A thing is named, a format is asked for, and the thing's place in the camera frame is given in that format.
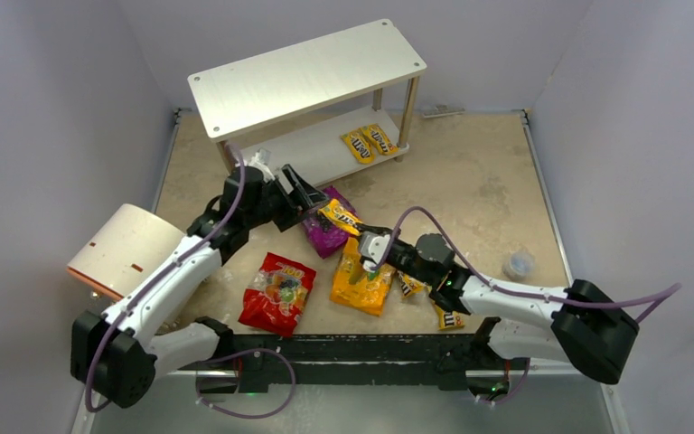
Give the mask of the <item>yellow M&M candy bag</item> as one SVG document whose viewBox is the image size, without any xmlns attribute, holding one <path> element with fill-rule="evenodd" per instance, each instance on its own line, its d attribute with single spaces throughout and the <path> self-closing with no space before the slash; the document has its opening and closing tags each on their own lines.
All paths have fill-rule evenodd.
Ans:
<svg viewBox="0 0 694 434">
<path fill-rule="evenodd" d="M 359 129 L 341 135 L 340 139 L 348 147 L 358 163 L 369 165 L 374 161 L 375 155 L 370 148 L 370 144 Z"/>
</svg>

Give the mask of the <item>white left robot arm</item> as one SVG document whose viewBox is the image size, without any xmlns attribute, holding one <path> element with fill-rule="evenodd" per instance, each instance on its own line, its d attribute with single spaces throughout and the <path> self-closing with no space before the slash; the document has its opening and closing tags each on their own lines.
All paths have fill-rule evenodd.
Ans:
<svg viewBox="0 0 694 434">
<path fill-rule="evenodd" d="M 132 294 L 101 314 L 83 312 L 71 329 L 70 373 L 84 384 L 84 404 L 97 412 L 106 403 L 125 409 L 140 401 L 154 380 L 185 366 L 233 358 L 232 330 L 207 316 L 165 335 L 158 328 L 213 272 L 249 240 L 258 226 L 280 231 L 328 203 L 291 165 L 267 176 L 239 164 L 225 179 L 173 252 Z M 105 403 L 94 404 L 95 394 Z"/>
</svg>

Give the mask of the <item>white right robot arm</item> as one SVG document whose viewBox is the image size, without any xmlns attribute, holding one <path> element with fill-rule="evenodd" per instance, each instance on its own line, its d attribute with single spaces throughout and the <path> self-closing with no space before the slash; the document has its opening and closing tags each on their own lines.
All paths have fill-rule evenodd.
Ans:
<svg viewBox="0 0 694 434">
<path fill-rule="evenodd" d="M 549 359 L 570 363 L 586 377 L 619 383 L 639 324 L 593 283 L 537 287 L 479 274 L 455 261 L 456 249 L 437 233 L 414 245 L 388 228 L 357 226 L 361 264 L 384 261 L 429 288 L 446 312 L 481 316 L 478 339 L 504 360 Z"/>
</svg>

